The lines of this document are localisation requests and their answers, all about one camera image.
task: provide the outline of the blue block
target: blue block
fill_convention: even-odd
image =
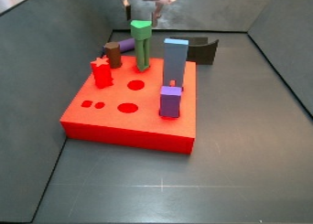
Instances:
[[[189,40],[166,38],[164,46],[164,86],[174,80],[176,87],[182,88]]]
[[[180,87],[162,86],[161,116],[180,117],[181,91]]]

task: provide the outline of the gray wall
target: gray wall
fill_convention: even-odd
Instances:
[[[114,12],[109,22],[115,29],[129,28],[121,0],[106,0]],[[160,29],[248,31],[271,0],[177,0],[164,8]],[[153,2],[131,0],[134,19],[150,20]]]
[[[313,0],[273,0],[249,35],[313,114]]]
[[[101,0],[28,0],[0,17],[0,221],[31,221],[65,144],[59,119],[111,28]]]

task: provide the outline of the red platform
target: red platform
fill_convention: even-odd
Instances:
[[[134,57],[111,70],[114,85],[98,89],[91,75],[62,125],[70,138],[190,154],[196,138],[196,63],[186,62],[180,118],[160,116],[164,60],[139,72]]]

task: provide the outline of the hole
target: hole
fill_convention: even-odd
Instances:
[[[142,80],[133,80],[127,84],[129,89],[138,91],[145,88],[145,82]]]
[[[105,107],[105,103],[103,102],[98,102],[95,105],[94,105],[95,109],[102,109]]]
[[[85,101],[82,103],[82,107],[85,107],[85,108],[90,108],[91,106],[93,106],[93,101]]]
[[[118,109],[121,112],[131,113],[138,110],[138,106],[134,103],[122,103]]]
[[[177,81],[176,80],[170,80],[170,87],[176,87],[177,86]]]

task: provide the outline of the purple cylinder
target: purple cylinder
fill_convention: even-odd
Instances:
[[[135,39],[134,38],[125,39],[123,41],[119,42],[119,44],[121,44],[121,52],[126,52],[126,51],[135,49]]]

